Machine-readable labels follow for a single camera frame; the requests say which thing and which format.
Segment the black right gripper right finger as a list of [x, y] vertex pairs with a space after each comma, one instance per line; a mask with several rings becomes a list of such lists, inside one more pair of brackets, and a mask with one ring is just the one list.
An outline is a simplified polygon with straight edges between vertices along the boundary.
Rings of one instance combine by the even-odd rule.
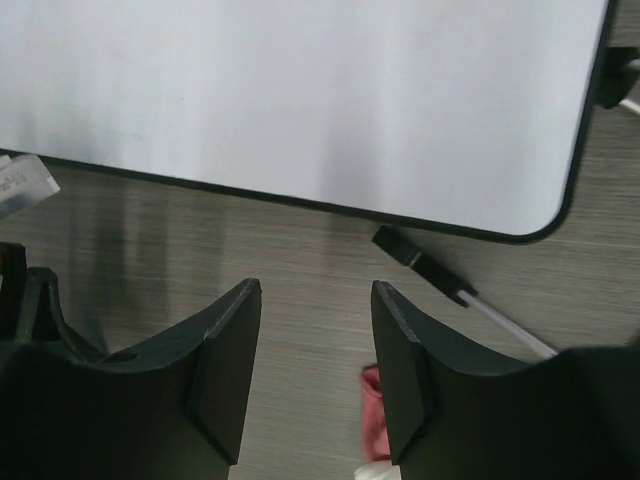
[[405, 479], [635, 479], [639, 352], [493, 351], [386, 282], [371, 314], [392, 462]]

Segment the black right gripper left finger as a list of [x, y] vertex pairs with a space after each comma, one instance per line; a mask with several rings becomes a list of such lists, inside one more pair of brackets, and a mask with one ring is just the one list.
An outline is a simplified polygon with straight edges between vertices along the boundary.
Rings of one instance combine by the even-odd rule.
[[246, 279], [106, 353], [64, 319], [56, 274], [1, 247], [1, 475], [224, 479], [239, 459], [261, 321]]

